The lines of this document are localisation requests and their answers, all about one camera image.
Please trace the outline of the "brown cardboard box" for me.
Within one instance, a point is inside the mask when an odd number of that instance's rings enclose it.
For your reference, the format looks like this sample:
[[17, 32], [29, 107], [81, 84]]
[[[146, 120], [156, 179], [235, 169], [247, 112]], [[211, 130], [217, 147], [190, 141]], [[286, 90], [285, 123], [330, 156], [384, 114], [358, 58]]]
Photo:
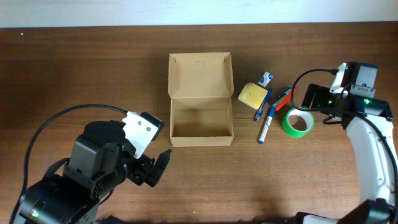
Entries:
[[230, 146], [234, 139], [233, 93], [229, 52], [170, 54], [172, 146]]

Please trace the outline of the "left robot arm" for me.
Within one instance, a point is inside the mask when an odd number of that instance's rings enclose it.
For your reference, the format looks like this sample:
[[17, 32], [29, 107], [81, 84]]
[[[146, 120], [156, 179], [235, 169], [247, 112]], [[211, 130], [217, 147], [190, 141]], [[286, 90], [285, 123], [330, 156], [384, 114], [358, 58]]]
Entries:
[[122, 121], [85, 126], [72, 154], [51, 165], [21, 196], [13, 223], [93, 223], [98, 207], [125, 180], [155, 187], [170, 150], [157, 159], [144, 155], [163, 128], [150, 113], [128, 112]]

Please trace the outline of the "yellow spiral notepad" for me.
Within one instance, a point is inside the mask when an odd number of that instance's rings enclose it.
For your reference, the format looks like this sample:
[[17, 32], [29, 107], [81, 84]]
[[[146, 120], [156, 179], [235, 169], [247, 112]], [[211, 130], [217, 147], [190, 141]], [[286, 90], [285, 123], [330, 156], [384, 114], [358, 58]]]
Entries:
[[238, 96], [238, 100], [251, 108], [258, 110], [268, 91], [254, 83], [247, 83]]

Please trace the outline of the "green tape roll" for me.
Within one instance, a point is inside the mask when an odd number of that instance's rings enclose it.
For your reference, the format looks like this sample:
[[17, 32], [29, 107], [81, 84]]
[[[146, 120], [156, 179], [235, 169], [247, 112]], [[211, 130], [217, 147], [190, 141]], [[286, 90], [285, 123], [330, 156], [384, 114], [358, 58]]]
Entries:
[[[303, 131], [295, 129], [289, 122], [289, 118], [291, 116], [298, 116], [298, 117], [302, 118], [305, 121], [306, 129]], [[289, 110], [289, 112], [286, 114], [285, 118], [282, 121], [282, 128], [283, 128], [284, 132], [288, 136], [293, 137], [293, 138], [304, 137], [306, 134], [308, 134], [313, 129], [314, 125], [315, 125], [315, 118], [313, 117], [311, 112], [302, 111], [302, 110], [298, 110], [295, 108], [292, 108], [291, 110]]]

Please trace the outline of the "blue white staples box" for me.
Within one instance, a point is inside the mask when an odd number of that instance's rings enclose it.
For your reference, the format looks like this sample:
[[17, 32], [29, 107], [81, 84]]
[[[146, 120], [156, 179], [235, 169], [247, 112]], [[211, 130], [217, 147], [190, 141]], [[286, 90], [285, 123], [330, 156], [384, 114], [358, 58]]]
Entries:
[[273, 79], [273, 77], [274, 77], [273, 74], [271, 74], [269, 72], [265, 72], [263, 74], [263, 76], [260, 78], [260, 80], [258, 81], [258, 84], [260, 86], [262, 86], [263, 88], [265, 88], [270, 83], [270, 81]]

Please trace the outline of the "blue whiteboard marker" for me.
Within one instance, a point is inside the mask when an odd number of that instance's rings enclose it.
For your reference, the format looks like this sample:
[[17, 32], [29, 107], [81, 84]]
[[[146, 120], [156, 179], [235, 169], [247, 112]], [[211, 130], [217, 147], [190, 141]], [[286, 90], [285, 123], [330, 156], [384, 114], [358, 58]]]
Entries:
[[261, 132], [261, 134], [259, 136], [259, 144], [264, 144], [264, 142], [265, 142], [265, 139], [266, 139], [266, 136], [267, 136], [267, 132], [268, 132], [270, 126], [271, 126], [271, 122], [272, 122], [272, 119], [274, 117], [274, 113], [275, 113], [275, 107], [271, 106], [270, 109], [269, 109], [269, 112], [268, 112], [268, 116], [267, 116], [266, 122], [265, 122], [264, 127], [262, 129], [262, 132]]

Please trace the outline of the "blue ballpoint pen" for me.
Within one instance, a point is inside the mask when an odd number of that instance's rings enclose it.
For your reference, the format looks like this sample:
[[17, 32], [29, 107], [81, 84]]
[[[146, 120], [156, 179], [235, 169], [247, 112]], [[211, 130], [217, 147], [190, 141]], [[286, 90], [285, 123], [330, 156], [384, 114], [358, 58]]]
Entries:
[[272, 88], [269, 88], [268, 92], [267, 92], [267, 95], [265, 96], [263, 102], [261, 103], [259, 109], [257, 110], [257, 112], [256, 112], [256, 114], [254, 116], [254, 121], [258, 121], [262, 117], [262, 114], [264, 112], [265, 104], [267, 103], [268, 99], [271, 97], [271, 94], [272, 94]]

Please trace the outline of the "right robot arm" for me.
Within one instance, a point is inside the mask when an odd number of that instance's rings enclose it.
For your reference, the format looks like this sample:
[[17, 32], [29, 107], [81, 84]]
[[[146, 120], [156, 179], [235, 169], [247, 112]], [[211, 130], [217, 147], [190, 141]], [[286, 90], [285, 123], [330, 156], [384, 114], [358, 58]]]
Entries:
[[377, 66], [342, 63], [330, 69], [331, 87], [310, 84], [301, 106], [289, 115], [301, 117], [307, 128], [313, 113], [325, 114], [325, 124], [340, 124], [354, 149], [360, 182], [359, 205], [339, 219], [298, 212], [291, 223], [397, 223], [397, 155], [393, 140], [393, 115], [389, 103], [374, 97]]

